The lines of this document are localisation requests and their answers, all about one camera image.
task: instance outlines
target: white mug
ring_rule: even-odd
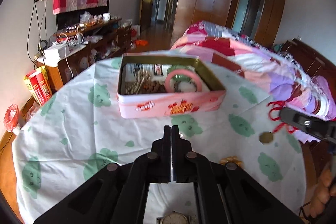
[[[103,20],[104,22],[108,22],[111,19],[111,13],[104,13],[103,14]]]

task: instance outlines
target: pink quilt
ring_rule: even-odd
[[[198,22],[177,40],[175,48],[239,74],[273,95],[282,106],[325,121],[336,117],[335,101],[322,76],[311,79],[300,66],[263,47],[246,45],[232,36],[210,37],[204,23]]]

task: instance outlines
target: white tablecloth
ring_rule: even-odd
[[[120,58],[100,61],[75,77],[13,142],[17,201],[26,224],[108,163],[123,165],[149,152],[152,142],[162,138],[164,125],[173,124],[209,160],[237,156],[254,179],[298,213],[306,188],[298,141],[284,128],[269,145],[258,139],[279,124],[268,118],[270,95],[225,68],[207,64],[227,89],[219,110],[124,119],[116,99],[119,64]],[[153,224],[173,210],[196,214],[192,185],[151,185],[144,223]]]

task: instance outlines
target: red ribbon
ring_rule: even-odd
[[[273,108],[268,112],[268,117],[272,120],[272,121],[279,121],[280,117],[276,117],[273,118],[271,116],[272,111],[274,110],[281,110],[284,106],[285,106],[285,102],[284,101],[276,101],[276,102],[270,102],[268,103],[267,106],[273,105]],[[285,122],[280,123],[278,126],[275,127],[275,129],[273,130],[272,133],[277,133],[281,128],[283,128],[285,126],[287,132],[289,134],[292,134],[294,131],[298,130],[298,128],[296,127],[291,127],[290,125],[286,124]]]

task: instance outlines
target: gold coin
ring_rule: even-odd
[[[273,133],[271,132],[263,132],[259,135],[259,141],[262,144],[268,144],[271,143],[273,141]]]

